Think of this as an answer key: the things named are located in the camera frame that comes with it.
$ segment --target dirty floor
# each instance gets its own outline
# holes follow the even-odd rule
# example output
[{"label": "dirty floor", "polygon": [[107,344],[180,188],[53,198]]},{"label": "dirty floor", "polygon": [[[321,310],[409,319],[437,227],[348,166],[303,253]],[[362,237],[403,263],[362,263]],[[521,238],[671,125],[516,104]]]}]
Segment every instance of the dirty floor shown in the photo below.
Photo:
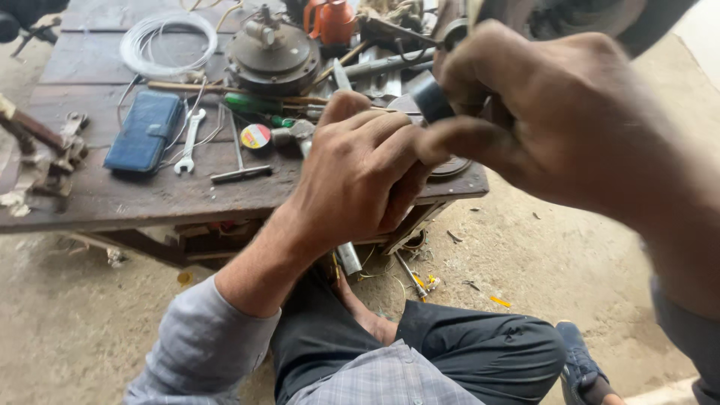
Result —
[{"label": "dirty floor", "polygon": [[[12,48],[0,47],[0,92],[23,106],[51,48],[33,42],[21,54],[25,64],[8,59]],[[668,35],[635,66],[685,134],[719,157],[720,94],[680,39]],[[0,141],[6,159],[9,140]],[[635,233],[488,176],[487,197],[456,202],[431,224],[434,259],[410,263],[442,280],[429,302],[507,311],[489,299],[495,296],[512,312],[572,319],[625,396],[693,376],[653,321],[650,268]],[[463,241],[454,244],[447,230]],[[0,236],[0,403],[116,404],[142,369],[166,306],[181,292],[177,271],[138,255],[114,269],[104,252],[81,247],[53,233]],[[386,264],[376,254],[366,273]],[[351,284],[373,311],[400,317],[408,281],[397,265]],[[265,362],[243,385],[244,404],[272,404],[272,383]],[[559,384],[544,403],[562,403]]]}]

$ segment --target gray checkered shirt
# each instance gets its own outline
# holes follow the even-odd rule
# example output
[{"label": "gray checkered shirt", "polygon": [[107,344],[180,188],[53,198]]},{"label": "gray checkered shirt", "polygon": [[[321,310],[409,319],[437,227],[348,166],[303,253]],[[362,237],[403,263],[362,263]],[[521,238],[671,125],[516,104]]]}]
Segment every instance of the gray checkered shirt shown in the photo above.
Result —
[{"label": "gray checkered shirt", "polygon": [[[220,296],[214,277],[173,300],[143,372],[124,402],[137,404],[239,404],[239,380],[265,358],[280,318],[242,314]],[[398,340],[347,363],[337,373],[298,391],[289,405],[482,404]]]}]

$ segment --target shirt sleeve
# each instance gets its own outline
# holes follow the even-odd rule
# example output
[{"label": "shirt sleeve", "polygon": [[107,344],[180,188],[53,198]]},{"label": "shirt sleeve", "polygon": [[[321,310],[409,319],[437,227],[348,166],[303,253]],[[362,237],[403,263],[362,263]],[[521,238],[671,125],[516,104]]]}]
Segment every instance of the shirt sleeve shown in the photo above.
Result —
[{"label": "shirt sleeve", "polygon": [[215,276],[178,295],[160,322],[126,404],[237,404],[240,378],[265,358],[280,311],[247,316],[217,291]]}]

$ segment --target blue sneaker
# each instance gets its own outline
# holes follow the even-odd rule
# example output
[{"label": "blue sneaker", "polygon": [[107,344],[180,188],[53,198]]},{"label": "blue sneaker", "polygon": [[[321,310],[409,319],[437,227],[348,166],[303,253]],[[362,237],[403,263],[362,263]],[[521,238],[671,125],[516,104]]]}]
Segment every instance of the blue sneaker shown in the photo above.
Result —
[{"label": "blue sneaker", "polygon": [[574,323],[561,321],[556,326],[567,350],[567,360],[562,369],[562,396],[566,405],[588,405],[583,401],[580,393],[583,388],[592,386],[595,379],[602,377],[610,383],[608,376],[603,373],[598,364],[590,356],[588,347],[582,340],[582,334]]}]

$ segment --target wooden workbench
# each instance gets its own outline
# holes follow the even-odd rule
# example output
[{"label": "wooden workbench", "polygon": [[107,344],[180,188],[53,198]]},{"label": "wooden workbench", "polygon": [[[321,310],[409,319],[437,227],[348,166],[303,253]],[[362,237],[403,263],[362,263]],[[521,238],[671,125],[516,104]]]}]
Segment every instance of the wooden workbench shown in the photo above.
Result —
[{"label": "wooden workbench", "polygon": [[[193,1],[186,0],[186,6]],[[267,1],[279,10],[277,0]],[[215,25],[222,13],[234,4],[226,0],[212,9],[198,13]],[[259,9],[260,1],[247,1],[244,9],[233,12],[220,31],[218,52],[206,65],[209,80],[224,77],[224,44],[243,20]],[[156,225],[179,225],[209,221],[266,218],[282,204],[300,176],[302,160],[296,151],[270,151],[263,156],[243,150],[246,167],[270,164],[270,176],[254,177],[241,182],[213,185],[209,176],[237,169],[229,122],[218,136],[193,153],[195,170],[178,176],[171,167],[151,177],[119,177],[102,167],[109,145],[119,130],[116,105],[134,73],[120,60],[118,47],[125,31],[142,18],[153,14],[181,11],[177,0],[85,0],[72,1],[63,15],[62,33],[55,50],[32,93],[30,113],[49,128],[59,131],[69,112],[86,113],[91,123],[82,133],[91,151],[82,167],[73,174],[71,196],[34,207],[24,217],[12,217],[0,208],[0,233],[28,231],[80,232],[111,244],[150,254],[176,266],[191,263],[179,247],[156,242],[136,228]],[[171,52],[201,52],[201,35],[170,33],[162,41]],[[195,59],[196,55],[185,55]],[[122,106],[122,116],[138,91],[137,86]],[[200,107],[207,111],[198,139],[217,126],[217,103],[220,98],[207,95]],[[179,145],[166,154],[173,156]],[[0,179],[7,187],[12,183],[17,160],[11,159]],[[442,182],[431,182],[417,200],[417,208],[390,235],[377,241],[399,241],[428,215],[448,201],[481,197],[488,191],[483,168],[473,164],[466,171]]]}]

